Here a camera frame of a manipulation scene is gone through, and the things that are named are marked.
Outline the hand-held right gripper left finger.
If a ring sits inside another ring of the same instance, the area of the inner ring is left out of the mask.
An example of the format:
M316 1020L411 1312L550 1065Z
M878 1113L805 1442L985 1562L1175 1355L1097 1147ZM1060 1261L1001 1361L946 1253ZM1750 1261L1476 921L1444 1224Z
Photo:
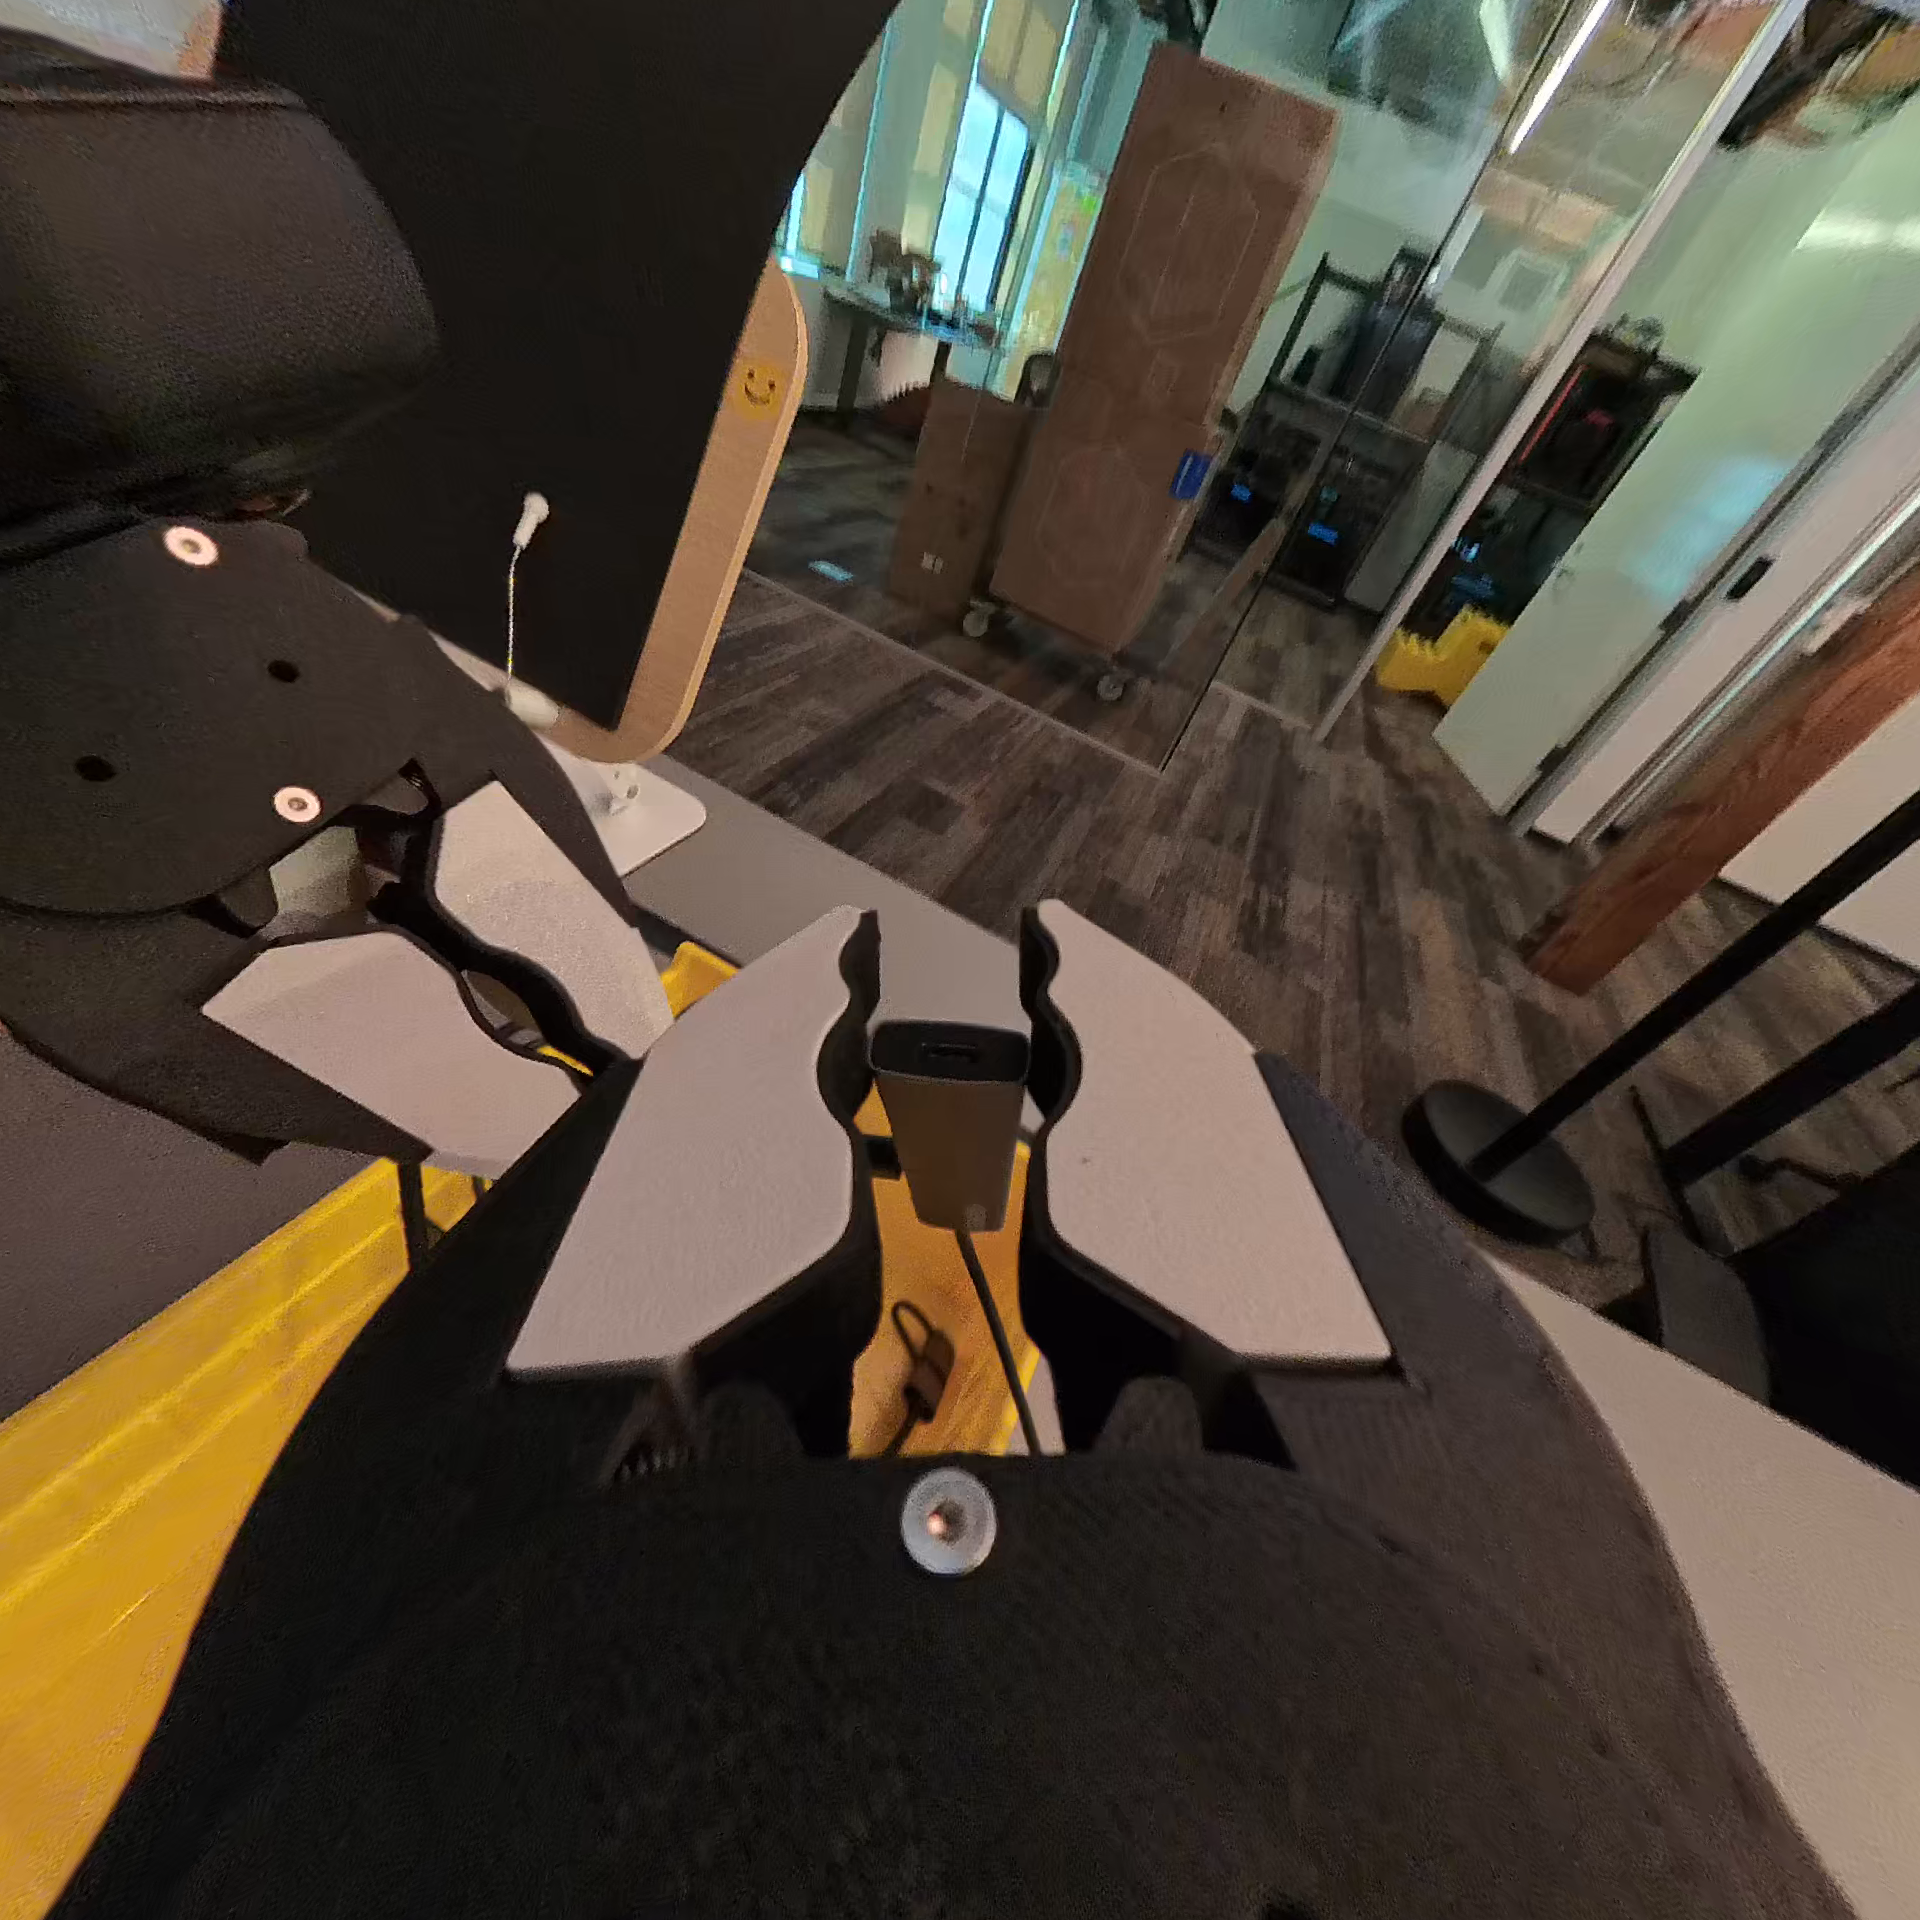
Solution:
M849 1456L883 1313L866 1137L879 925L837 906L651 1046L505 1359L509 1380L646 1380L781 1400Z

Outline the white divider foot plate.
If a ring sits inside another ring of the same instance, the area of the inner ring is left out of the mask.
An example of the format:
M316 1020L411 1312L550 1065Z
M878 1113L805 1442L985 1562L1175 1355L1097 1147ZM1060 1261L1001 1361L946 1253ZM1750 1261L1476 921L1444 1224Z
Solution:
M634 874L706 825L706 805L639 761L587 761L544 743L584 805L616 879Z

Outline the wooden post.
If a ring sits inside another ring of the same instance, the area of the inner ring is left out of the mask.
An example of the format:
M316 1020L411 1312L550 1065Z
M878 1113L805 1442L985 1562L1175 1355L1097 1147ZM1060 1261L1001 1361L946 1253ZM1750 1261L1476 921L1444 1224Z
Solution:
M1814 780L1915 696L1915 564L1795 666L1524 940L1524 967L1586 998Z

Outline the dark chair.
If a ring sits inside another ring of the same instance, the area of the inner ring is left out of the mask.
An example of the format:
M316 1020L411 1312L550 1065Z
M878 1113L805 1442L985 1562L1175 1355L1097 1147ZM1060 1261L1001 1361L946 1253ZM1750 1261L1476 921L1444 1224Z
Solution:
M1645 1228L1601 1317L1915 1489L1915 1147L1726 1261Z

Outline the black panel on wooden board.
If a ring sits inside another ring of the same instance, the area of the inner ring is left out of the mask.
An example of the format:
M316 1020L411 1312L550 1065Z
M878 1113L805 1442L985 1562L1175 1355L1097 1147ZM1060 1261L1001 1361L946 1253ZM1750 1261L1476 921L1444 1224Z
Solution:
M221 55L332 131L428 292L428 384L314 483L309 558L517 672L553 739L685 726L805 376L781 217L891 4L229 4ZM777 420L734 364L792 370Z

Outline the tall cardboard box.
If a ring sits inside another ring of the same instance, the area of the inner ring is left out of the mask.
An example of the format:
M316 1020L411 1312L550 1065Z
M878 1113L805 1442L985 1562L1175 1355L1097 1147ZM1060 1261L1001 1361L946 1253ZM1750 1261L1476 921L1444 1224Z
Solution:
M1327 105L1151 52L1005 514L1005 606L1103 662L1140 635L1334 140Z

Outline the grey usb hub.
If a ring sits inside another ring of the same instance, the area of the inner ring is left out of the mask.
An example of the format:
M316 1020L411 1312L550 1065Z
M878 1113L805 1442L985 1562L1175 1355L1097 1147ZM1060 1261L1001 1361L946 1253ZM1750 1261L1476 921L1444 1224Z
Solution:
M897 1174L916 1219L956 1241L1029 1456L1041 1427L1024 1396L978 1238L1008 1218L1020 1146L1029 1035L978 1021L878 1021L869 1077L879 1094Z

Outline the slanted black pole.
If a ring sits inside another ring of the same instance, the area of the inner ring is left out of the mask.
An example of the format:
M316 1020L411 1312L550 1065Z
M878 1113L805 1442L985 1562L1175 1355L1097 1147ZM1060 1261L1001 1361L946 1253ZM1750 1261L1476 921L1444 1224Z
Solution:
M1741 1162L1772 1133L1813 1115L1841 1091L1915 1044L1915 981L1879 1010L1821 1040L1791 1068L1746 1091L1726 1113L1704 1119L1687 1137L1655 1146L1655 1171L1669 1188L1691 1188L1722 1165Z

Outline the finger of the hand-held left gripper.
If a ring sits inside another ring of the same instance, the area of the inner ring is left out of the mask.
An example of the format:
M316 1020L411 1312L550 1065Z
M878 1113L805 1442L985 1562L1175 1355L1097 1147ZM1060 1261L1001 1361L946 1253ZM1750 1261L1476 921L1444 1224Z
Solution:
M377 925L498 991L582 1068L639 1062L671 1024L633 898L571 780L377 790Z
M259 949L199 1015L283 1068L232 1080L225 1133L336 1146L498 1176L582 1100L559 1056L633 1056L633 934L564 934L526 962L559 998L571 1044L517 1046L476 1010L462 975L396 929Z

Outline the small cardboard box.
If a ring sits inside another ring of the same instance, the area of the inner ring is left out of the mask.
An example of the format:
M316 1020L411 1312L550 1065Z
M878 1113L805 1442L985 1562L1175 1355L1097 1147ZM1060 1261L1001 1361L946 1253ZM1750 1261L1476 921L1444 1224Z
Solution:
M959 620L985 594L1044 408L937 376L887 559L887 597Z

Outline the black stand pole with base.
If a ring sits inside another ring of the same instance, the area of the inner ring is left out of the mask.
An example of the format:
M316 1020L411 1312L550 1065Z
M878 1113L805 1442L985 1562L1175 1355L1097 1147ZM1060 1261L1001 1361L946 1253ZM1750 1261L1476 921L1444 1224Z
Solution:
M1879 879L1913 844L1915 793L1837 851L1788 903L1772 906L1525 1113L1476 1082L1433 1082L1408 1106L1400 1123L1416 1165L1459 1214L1505 1241L1564 1245L1586 1234L1594 1219L1594 1194L1589 1176L1553 1141L1554 1130L1772 964L1795 940L1813 933L1841 898Z

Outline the yellow floor sign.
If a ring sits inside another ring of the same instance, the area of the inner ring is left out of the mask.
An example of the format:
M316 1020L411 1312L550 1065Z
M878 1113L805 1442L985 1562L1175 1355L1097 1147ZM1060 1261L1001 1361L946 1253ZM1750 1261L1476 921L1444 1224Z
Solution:
M1503 645L1510 626L1483 612L1459 612L1435 635L1398 630L1376 666L1376 686L1451 707Z

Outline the black metal shelf rack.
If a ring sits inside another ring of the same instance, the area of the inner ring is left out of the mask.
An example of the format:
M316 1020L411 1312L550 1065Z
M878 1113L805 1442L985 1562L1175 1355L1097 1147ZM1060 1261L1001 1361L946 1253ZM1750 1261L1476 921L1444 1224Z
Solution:
M1524 435L1483 509L1483 612L1517 620L1571 558L1697 370L1663 352L1663 322L1616 322L1586 339Z

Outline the yellow plastic bin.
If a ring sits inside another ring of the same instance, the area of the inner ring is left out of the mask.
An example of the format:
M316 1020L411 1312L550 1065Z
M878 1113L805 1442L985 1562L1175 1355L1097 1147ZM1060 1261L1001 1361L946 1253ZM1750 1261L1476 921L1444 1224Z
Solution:
M639 1065L2 1421L2 1918L935 1918L911 1463L505 1359Z

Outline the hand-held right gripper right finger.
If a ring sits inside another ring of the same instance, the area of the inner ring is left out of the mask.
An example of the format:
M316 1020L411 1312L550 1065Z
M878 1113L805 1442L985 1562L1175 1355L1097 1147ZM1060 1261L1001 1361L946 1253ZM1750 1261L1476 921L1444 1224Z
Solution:
M1020 912L1020 1008L1020 1324L1070 1450L1171 1380L1204 1445L1286 1456L1267 1380L1392 1373L1256 1046L1203 994L1045 898Z

